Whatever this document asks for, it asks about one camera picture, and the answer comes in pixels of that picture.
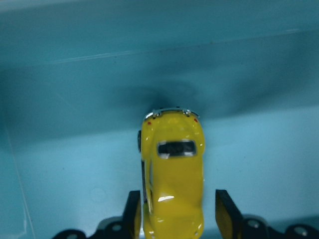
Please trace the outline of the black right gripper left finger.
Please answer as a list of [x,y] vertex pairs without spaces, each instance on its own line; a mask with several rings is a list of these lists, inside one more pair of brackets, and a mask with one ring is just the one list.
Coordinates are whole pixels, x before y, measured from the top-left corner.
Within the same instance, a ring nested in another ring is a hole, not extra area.
[[126,239],[139,239],[142,222],[140,191],[130,191],[124,208],[123,229]]

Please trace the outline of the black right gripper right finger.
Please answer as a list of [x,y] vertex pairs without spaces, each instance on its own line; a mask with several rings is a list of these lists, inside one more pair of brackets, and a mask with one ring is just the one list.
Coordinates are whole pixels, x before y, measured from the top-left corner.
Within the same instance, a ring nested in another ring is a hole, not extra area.
[[243,216],[226,190],[215,190],[215,220],[223,239],[241,239]]

